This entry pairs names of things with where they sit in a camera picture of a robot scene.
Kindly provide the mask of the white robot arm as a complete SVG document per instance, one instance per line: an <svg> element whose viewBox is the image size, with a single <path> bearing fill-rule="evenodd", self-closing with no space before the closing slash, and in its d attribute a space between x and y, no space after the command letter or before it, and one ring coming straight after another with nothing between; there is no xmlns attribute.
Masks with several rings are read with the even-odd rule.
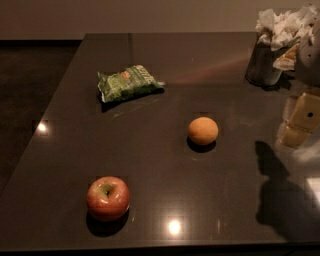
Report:
<svg viewBox="0 0 320 256"><path fill-rule="evenodd" d="M320 126L320 22L313 26L297 49L295 78L305 88L291 95L283 112L278 140L291 148L300 147Z"/></svg>

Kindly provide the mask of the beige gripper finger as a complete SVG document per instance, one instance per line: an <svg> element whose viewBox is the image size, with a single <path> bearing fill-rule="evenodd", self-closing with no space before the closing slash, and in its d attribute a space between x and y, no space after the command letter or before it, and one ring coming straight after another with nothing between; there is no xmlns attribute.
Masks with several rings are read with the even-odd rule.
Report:
<svg viewBox="0 0 320 256"><path fill-rule="evenodd" d="M320 126L320 96L310 92L290 96L282 118L279 142L291 148L300 147Z"/></svg>

